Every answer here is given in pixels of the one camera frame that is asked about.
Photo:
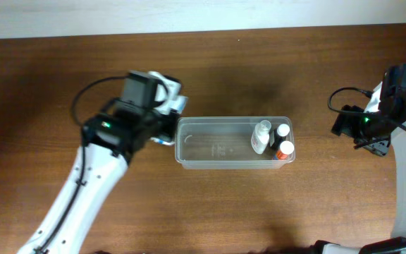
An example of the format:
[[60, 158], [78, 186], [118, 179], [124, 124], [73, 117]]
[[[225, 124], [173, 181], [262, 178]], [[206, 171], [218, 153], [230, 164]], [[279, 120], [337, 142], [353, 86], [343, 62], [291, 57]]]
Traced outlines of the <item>orange bottle white cap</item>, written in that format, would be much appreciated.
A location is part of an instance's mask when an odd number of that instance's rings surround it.
[[287, 159], [295, 151], [295, 146], [290, 141], [283, 141], [278, 146], [278, 150], [273, 156], [274, 160], [284, 160]]

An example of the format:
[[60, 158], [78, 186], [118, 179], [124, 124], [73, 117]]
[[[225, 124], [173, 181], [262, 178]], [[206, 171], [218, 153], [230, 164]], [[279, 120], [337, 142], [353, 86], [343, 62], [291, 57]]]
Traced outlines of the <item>dark bottle white cap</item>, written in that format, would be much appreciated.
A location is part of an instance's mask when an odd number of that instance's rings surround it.
[[278, 150], [280, 144], [286, 140], [287, 135], [290, 133], [290, 127], [286, 123], [282, 123], [275, 128], [269, 138], [269, 146], [272, 150]]

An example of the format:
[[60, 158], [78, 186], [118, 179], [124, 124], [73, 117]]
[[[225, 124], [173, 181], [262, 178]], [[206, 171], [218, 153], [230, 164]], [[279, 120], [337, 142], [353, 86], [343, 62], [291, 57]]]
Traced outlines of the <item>white calamine lotion bottle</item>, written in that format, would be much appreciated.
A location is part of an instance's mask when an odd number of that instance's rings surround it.
[[253, 150], [261, 155], [269, 144], [271, 123], [267, 120], [259, 122], [255, 127], [251, 137]]

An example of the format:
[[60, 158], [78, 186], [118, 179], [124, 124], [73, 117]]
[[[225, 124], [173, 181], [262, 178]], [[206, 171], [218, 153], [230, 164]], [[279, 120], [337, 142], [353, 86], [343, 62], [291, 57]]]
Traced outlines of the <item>white Panadol box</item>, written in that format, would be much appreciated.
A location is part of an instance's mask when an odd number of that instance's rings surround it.
[[155, 143], [167, 146], [175, 144], [175, 135], [179, 118], [187, 104], [188, 97], [178, 95], [168, 107], [168, 115], [161, 114], [159, 117], [159, 132], [150, 138]]

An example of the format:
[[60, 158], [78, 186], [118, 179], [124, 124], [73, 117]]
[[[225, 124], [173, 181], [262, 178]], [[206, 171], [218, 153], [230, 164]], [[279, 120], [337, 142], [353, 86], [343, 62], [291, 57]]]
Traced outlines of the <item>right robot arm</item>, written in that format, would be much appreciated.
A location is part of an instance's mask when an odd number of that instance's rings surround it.
[[365, 137], [387, 137], [394, 149], [396, 161], [396, 218], [391, 237], [361, 248], [350, 248], [326, 241], [317, 241], [313, 253], [406, 253], [406, 99], [371, 100], [363, 112], [328, 108], [341, 115], [359, 120], [360, 133]]

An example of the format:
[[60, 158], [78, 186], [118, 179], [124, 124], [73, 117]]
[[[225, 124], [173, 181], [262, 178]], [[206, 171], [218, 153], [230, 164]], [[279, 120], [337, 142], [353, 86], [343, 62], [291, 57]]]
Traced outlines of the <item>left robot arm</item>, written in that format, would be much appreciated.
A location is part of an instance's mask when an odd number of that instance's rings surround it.
[[19, 253], [78, 253], [94, 219], [134, 155], [148, 141], [172, 146], [187, 103], [178, 79], [155, 71], [130, 71], [119, 77], [121, 96], [109, 99], [86, 121], [78, 119], [79, 99], [70, 113], [80, 128], [80, 146], [71, 171], [46, 217]]

